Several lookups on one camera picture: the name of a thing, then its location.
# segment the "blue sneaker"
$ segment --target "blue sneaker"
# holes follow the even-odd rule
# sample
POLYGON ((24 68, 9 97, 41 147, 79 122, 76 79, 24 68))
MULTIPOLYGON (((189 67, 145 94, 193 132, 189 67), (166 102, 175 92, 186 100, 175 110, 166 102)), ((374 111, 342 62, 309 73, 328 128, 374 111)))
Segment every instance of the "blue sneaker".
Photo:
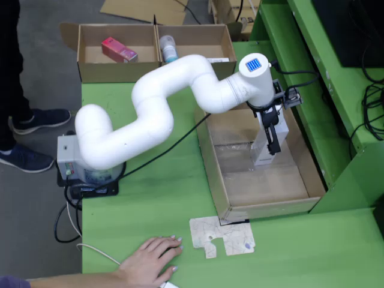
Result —
POLYGON ((0 152, 0 163, 19 168, 27 173, 40 173, 52 167, 54 159, 16 144, 10 155, 0 152))
POLYGON ((42 127, 58 127, 71 119, 71 113, 65 109, 40 110, 32 109, 33 119, 28 122, 12 120, 13 131, 18 135, 27 135, 42 127))

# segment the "concrete floor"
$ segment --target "concrete floor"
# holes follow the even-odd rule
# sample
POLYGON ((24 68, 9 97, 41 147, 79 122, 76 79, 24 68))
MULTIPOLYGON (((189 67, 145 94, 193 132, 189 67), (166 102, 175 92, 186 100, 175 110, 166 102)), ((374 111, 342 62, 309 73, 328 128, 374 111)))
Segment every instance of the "concrete floor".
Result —
MULTIPOLYGON (((208 0, 190 0, 188 7, 203 23, 213 23, 208 0)), ((25 59, 22 85, 31 107, 78 110, 81 83, 76 53, 61 41, 59 24, 136 23, 136 20, 100 14, 104 0, 20 0, 20 49, 25 59)), ((187 12, 185 24, 195 24, 187 12)), ((74 121, 55 130, 40 130, 16 137, 20 143, 55 156, 57 137, 74 129, 74 121)), ((26 174, 0 165, 0 275, 38 278, 81 271, 81 254, 75 244, 59 244, 53 224, 65 203, 56 185, 56 169, 26 174)), ((66 214, 59 225, 62 239, 75 232, 66 214)))

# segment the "human hand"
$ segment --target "human hand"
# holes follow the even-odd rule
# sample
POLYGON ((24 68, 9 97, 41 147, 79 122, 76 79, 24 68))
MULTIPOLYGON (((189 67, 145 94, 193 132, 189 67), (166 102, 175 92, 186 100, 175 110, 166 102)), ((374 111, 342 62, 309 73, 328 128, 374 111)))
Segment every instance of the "human hand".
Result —
POLYGON ((159 275, 174 257, 182 253, 181 241, 181 237, 175 239, 175 236, 147 240, 120 265, 116 274, 125 280, 129 287, 159 287, 177 270, 177 266, 171 266, 159 275))

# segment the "small bottle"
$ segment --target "small bottle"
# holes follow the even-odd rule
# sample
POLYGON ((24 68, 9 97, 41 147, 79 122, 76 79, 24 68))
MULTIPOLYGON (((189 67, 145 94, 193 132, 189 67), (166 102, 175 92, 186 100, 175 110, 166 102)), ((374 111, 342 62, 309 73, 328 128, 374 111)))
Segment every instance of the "small bottle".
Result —
POLYGON ((176 43, 172 36, 162 36, 160 38, 160 48, 163 52, 163 58, 166 63, 179 59, 179 55, 176 51, 176 43))

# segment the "jeans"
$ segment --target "jeans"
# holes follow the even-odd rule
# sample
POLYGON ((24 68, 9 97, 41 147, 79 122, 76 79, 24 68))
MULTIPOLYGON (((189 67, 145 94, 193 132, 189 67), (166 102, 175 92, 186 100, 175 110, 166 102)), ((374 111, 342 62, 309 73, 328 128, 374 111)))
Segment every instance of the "jeans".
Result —
POLYGON ((0 0, 0 150, 11 150, 16 144, 8 126, 14 121, 33 117, 29 101, 24 97, 20 84, 23 56, 17 40, 17 23, 20 16, 19 0, 0 0))

